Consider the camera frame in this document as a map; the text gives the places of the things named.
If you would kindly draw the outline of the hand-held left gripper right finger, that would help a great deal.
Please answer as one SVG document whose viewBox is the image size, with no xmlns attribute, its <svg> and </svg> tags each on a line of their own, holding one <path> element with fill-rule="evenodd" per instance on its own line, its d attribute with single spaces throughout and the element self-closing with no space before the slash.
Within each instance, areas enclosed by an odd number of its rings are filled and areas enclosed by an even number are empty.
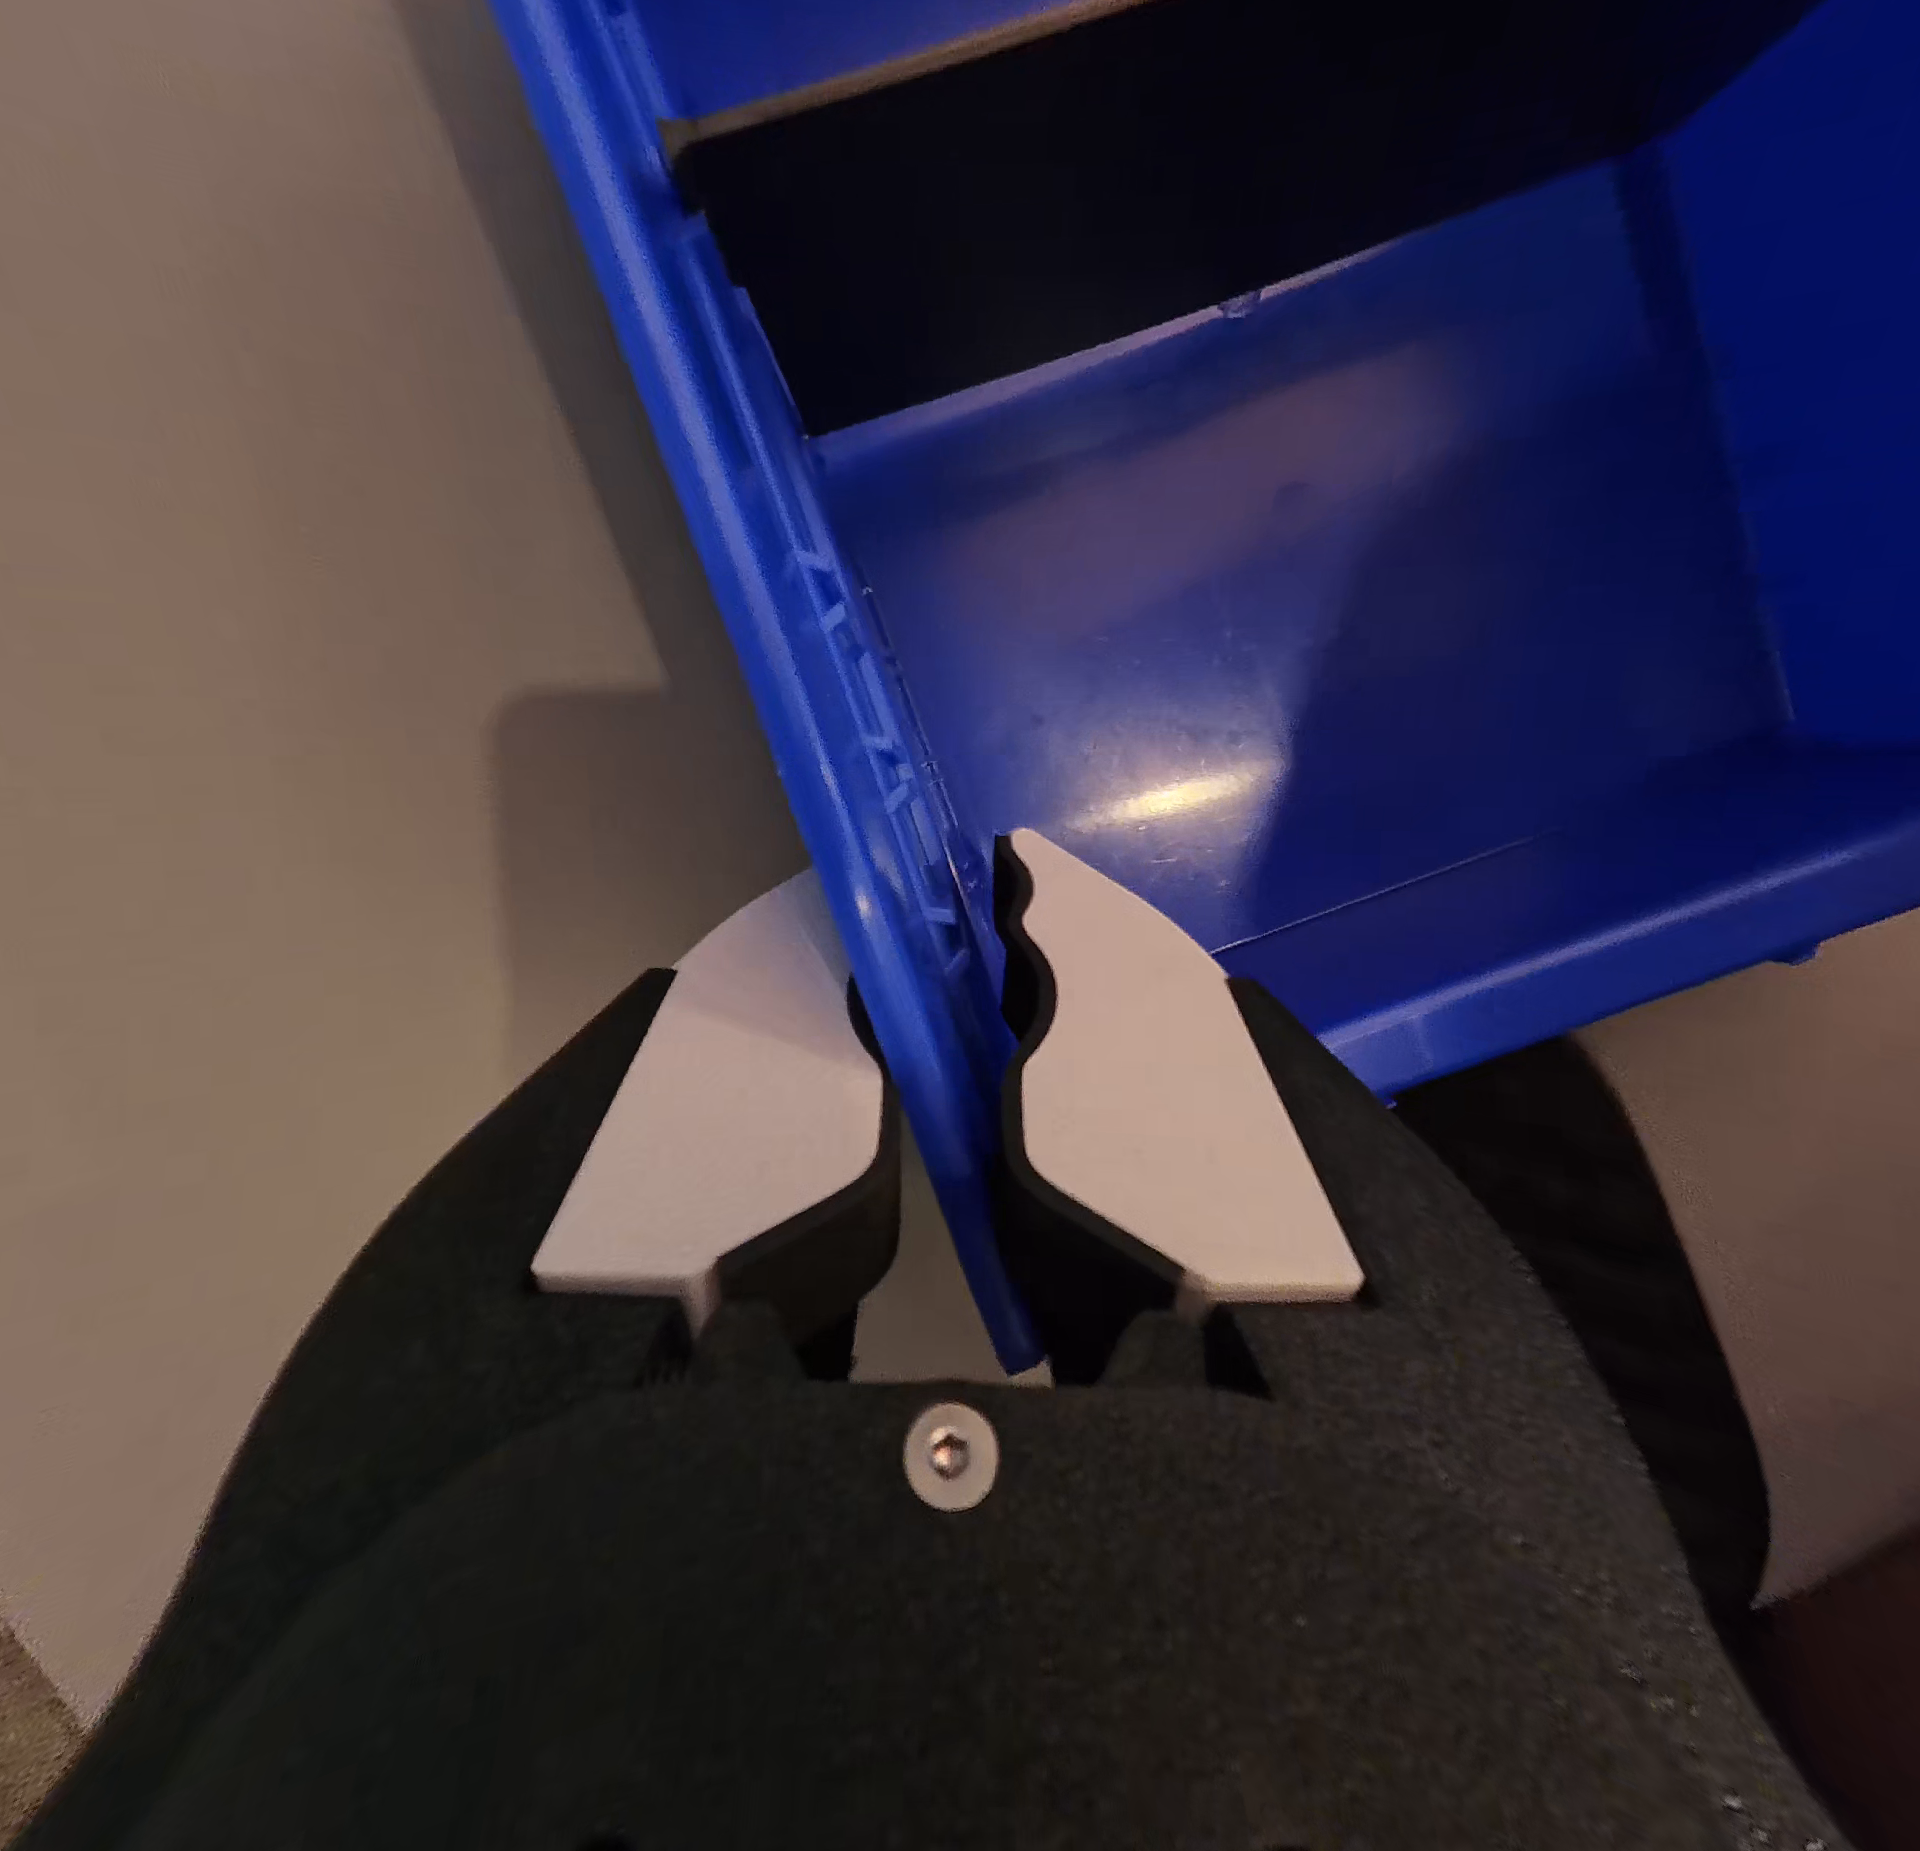
<svg viewBox="0 0 1920 1851">
<path fill-rule="evenodd" d="M 1288 1015 L 1036 830 L 997 837 L 992 897 L 994 1236 L 1050 1377 L 1095 1383 L 1135 1321 L 1169 1320 L 1204 1377 L 1260 1382 L 1243 1314 L 1365 1288 L 1258 1032 Z"/>
</svg>

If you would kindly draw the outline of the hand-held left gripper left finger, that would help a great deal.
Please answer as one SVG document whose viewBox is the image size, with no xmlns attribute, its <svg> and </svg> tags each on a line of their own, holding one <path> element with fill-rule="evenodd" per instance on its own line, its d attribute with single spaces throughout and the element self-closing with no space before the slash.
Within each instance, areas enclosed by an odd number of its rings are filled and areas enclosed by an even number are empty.
<svg viewBox="0 0 1920 1851">
<path fill-rule="evenodd" d="M 846 1383 L 900 1222 L 896 1082 L 820 880 L 795 876 L 668 970 L 532 1279 L 662 1300 L 692 1336 L 767 1310 L 810 1377 Z"/>
</svg>

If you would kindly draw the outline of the blue plastic parts bin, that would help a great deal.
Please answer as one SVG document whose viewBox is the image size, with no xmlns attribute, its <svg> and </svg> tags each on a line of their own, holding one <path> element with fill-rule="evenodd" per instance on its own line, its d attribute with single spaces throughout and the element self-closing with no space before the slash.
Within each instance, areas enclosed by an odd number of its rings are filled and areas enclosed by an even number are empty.
<svg viewBox="0 0 1920 1851">
<path fill-rule="evenodd" d="M 828 434 L 662 158 L 715 13 L 488 4 L 1008 1368 L 1002 834 L 1384 1096 L 1916 908 L 1916 0 Z"/>
</svg>

